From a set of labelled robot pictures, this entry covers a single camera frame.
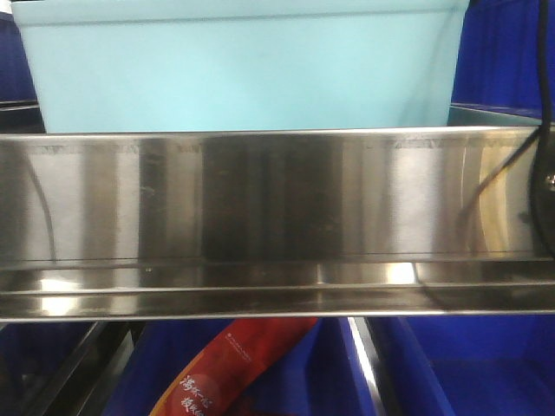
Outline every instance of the black cable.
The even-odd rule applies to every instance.
[[[538,17],[538,38],[537,38],[537,65],[539,80],[539,95],[541,100],[541,125],[539,126],[538,148],[532,162],[532,173],[530,175],[529,201],[532,221],[538,233],[540,242],[547,251],[555,258],[555,250],[549,244],[545,229],[542,226],[542,218],[539,215],[538,199],[539,187],[543,185],[545,178],[545,164],[549,163],[545,158],[548,157],[548,145],[551,136],[552,126],[552,98],[549,85],[549,64],[548,64],[548,30],[549,30],[549,2],[550,0],[539,0]]]
[[[549,85],[549,65],[548,65],[548,30],[549,30],[549,1],[539,0],[539,16],[538,16],[538,32],[537,32],[537,71],[539,79],[539,95],[541,101],[541,125],[533,131],[533,133],[526,138],[526,140],[507,158],[491,171],[484,180],[478,185],[474,191],[473,196],[470,198],[468,204],[462,209],[459,216],[458,227],[464,232],[464,227],[468,223],[470,213],[475,205],[478,203],[480,195],[486,188],[494,182],[506,169],[511,167],[520,156],[522,156],[530,146],[538,140],[538,147],[532,162],[532,172],[530,175],[529,183],[529,205],[532,222],[536,231],[539,234],[540,242],[545,246],[553,258],[555,258],[555,250],[547,243],[547,238],[541,226],[541,221],[538,214],[537,206],[537,184],[543,183],[544,179],[541,178],[543,171],[542,163],[545,151],[549,145],[552,125],[552,99]],[[470,6],[478,4],[480,0],[471,1]]]

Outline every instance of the blue plastic bin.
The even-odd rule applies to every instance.
[[[383,318],[372,324],[409,416],[555,414],[555,316]]]
[[[548,42],[555,100],[555,0],[550,3]],[[540,108],[536,70],[538,4],[530,0],[480,0],[467,12],[453,101]]]
[[[13,16],[0,11],[0,101],[35,98],[19,30]]]
[[[29,391],[40,390],[89,327],[89,323],[18,323],[0,329],[0,416],[19,416]]]
[[[47,131],[440,126],[468,0],[13,3]]]
[[[103,416],[146,416],[187,363],[229,321],[147,325]],[[244,393],[260,412],[373,416],[346,319],[320,320]]]

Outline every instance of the red snack package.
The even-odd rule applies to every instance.
[[[316,322],[317,318],[237,319],[185,367],[150,416],[223,415]]]

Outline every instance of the blue crate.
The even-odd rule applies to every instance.
[[[28,391],[40,388],[90,328],[81,323],[19,323],[0,330],[0,416],[19,416]]]
[[[372,323],[408,416],[555,414],[555,316]]]
[[[0,101],[35,98],[19,30],[12,15],[0,12]]]
[[[540,109],[536,73],[538,3],[480,0],[465,16],[453,101]],[[555,0],[551,0],[549,44],[555,45]],[[555,49],[550,74],[555,100]]]
[[[187,363],[229,321],[147,325],[103,416],[148,415]],[[260,412],[374,416],[346,319],[326,318],[244,393]]]

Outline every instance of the stainless steel shelf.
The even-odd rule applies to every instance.
[[[452,116],[483,126],[0,135],[0,320],[555,311],[533,149],[475,198],[535,121]]]

